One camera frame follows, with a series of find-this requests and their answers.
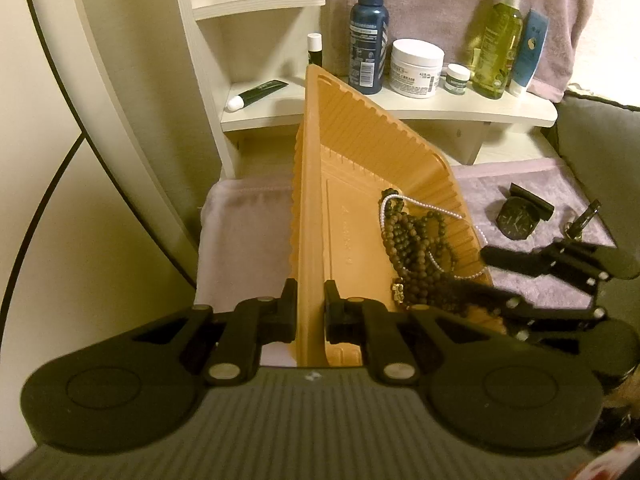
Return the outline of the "black wrist watch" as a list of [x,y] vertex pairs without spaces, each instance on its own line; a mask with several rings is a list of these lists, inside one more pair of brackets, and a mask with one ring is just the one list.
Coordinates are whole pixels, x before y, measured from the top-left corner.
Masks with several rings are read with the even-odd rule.
[[552,204],[512,183],[509,196],[498,212],[496,225],[509,240],[526,240],[535,231],[538,223],[549,221],[553,213]]

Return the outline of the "orange plastic tray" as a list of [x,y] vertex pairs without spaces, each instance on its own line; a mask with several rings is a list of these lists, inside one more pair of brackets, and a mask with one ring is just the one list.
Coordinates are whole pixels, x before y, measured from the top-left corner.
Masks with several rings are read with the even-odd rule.
[[352,366],[355,346],[326,342],[323,284],[344,297],[395,307],[378,201],[386,188],[454,212],[447,240],[456,269],[491,277],[480,239],[444,154],[403,122],[317,65],[306,70],[304,117],[295,141],[292,275],[298,283],[295,359],[300,366]]

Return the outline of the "mauve velvet table cloth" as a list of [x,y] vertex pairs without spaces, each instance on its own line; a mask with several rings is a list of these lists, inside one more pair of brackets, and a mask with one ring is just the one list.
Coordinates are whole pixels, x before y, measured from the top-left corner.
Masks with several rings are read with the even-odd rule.
[[[548,245],[589,203],[564,162],[552,158],[455,166],[452,170],[476,226],[491,245],[531,250]],[[553,205],[522,242],[495,225],[511,184]],[[202,209],[195,301],[228,312],[240,301],[277,297],[291,272],[292,179],[251,177],[223,180],[209,191]]]

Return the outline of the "grey green cushion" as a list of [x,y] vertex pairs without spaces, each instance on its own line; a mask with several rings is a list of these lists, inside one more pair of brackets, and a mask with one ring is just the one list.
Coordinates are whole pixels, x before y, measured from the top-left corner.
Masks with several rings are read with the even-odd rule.
[[638,107],[567,91],[555,109],[549,143],[586,195],[600,200],[600,217],[616,245],[638,256]]

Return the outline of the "green oil spray bottle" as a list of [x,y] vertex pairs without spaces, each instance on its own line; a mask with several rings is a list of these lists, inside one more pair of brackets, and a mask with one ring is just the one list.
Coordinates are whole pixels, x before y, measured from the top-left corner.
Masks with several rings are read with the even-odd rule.
[[498,100],[506,90],[523,29],[520,4],[499,0],[486,21],[472,86],[487,99]]

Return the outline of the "black tube white cap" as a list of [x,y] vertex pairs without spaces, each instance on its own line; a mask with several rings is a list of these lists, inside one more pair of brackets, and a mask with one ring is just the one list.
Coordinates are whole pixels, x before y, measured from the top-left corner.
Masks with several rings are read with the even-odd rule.
[[266,81],[263,84],[258,84],[258,86],[247,89],[228,99],[226,104],[226,111],[229,113],[234,113],[238,110],[242,110],[244,107],[257,102],[265,98],[266,96],[270,96],[270,94],[273,94],[273,92],[285,88],[287,85],[287,82],[279,79],[271,79],[270,81]]

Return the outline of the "small green-label jar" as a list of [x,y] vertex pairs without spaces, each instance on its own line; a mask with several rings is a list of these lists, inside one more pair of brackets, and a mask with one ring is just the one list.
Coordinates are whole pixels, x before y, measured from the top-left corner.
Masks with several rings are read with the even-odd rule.
[[462,96],[471,79],[471,71],[460,64],[449,63],[446,67],[444,88],[451,94]]

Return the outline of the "blue white tube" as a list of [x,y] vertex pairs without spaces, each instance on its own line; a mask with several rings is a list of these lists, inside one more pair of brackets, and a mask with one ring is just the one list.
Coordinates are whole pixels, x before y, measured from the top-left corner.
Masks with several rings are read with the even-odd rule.
[[529,10],[508,87],[512,96],[524,94],[532,82],[544,50],[548,27],[549,19],[544,14]]

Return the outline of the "white cream jar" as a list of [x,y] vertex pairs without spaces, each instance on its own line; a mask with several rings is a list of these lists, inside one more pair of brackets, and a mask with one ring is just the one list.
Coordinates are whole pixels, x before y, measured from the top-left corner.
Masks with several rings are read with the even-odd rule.
[[407,98],[430,98],[438,86],[444,58],[445,52],[436,44],[396,39],[390,58],[390,88]]

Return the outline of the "small black white-capped bottle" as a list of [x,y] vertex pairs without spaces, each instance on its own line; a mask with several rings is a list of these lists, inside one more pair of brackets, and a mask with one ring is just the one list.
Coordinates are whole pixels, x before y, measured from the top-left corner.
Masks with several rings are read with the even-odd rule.
[[307,35],[308,64],[321,66],[323,64],[323,44],[320,32],[310,32]]

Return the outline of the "mauve hanging towel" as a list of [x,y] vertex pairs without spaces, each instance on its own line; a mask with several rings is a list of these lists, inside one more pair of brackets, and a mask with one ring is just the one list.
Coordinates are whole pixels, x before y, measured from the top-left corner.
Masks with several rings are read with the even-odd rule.
[[[444,50],[449,62],[468,64],[480,46],[486,20],[498,0],[384,0],[390,12],[391,40],[421,39]],[[594,0],[521,0],[549,20],[544,50],[529,90],[560,102],[573,73],[579,37]]]

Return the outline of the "dark blue spray bottle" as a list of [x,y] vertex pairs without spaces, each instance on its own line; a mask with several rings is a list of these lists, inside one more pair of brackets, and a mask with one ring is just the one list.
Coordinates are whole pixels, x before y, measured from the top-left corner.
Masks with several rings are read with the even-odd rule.
[[384,0],[357,0],[350,11],[348,82],[366,96],[382,88],[389,20]]

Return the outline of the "white corner shelf unit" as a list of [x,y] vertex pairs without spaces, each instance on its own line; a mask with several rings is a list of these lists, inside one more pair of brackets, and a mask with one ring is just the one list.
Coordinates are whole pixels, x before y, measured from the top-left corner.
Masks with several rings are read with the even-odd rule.
[[[288,170],[302,121],[307,35],[330,39],[326,0],[177,0],[198,91],[223,176]],[[228,99],[279,79],[288,85],[234,113]],[[443,148],[450,162],[472,165],[490,153],[518,160],[544,154],[537,129],[552,126],[553,104],[530,93],[488,100],[473,90],[439,89],[426,100],[384,88],[372,98]]]

